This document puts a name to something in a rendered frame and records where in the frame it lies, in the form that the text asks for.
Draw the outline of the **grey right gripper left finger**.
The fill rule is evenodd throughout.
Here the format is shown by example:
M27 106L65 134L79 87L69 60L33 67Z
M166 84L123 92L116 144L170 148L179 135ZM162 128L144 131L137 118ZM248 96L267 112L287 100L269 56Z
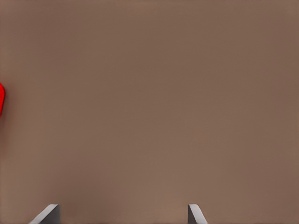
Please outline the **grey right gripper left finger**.
M61 224L59 204L50 204L28 224Z

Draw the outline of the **red cup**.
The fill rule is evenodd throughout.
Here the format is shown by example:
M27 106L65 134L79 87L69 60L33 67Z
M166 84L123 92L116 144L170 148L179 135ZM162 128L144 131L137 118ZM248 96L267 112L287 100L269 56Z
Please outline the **red cup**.
M5 95L6 95L5 88L2 85L2 83L0 82L0 118L1 118L1 115L2 115L2 111L3 111Z

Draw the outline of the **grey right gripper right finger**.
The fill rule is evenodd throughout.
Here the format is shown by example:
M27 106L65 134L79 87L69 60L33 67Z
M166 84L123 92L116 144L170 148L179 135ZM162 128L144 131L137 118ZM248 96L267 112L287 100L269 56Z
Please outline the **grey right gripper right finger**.
M188 224L208 224L197 204L188 205Z

